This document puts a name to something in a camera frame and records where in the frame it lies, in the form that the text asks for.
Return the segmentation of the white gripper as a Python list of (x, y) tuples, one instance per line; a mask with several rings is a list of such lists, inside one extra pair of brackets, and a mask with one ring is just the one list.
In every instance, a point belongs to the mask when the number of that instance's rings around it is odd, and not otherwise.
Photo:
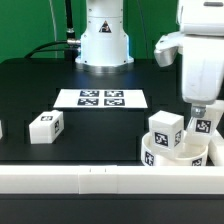
[(182, 98), (193, 104), (192, 117), (203, 118), (205, 105), (214, 103), (224, 80), (224, 38), (173, 32), (155, 45), (160, 67), (171, 65), (177, 53), (182, 55)]

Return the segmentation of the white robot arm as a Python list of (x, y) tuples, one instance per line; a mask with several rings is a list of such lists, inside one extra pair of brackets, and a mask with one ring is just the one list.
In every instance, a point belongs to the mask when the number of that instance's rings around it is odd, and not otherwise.
[[(131, 64), (123, 0), (86, 0), (86, 8), (79, 68), (101, 73)], [(224, 81), (224, 0), (178, 0), (176, 19), (179, 30), (159, 39), (154, 56), (166, 67), (182, 55), (182, 98), (192, 116), (202, 117)]]

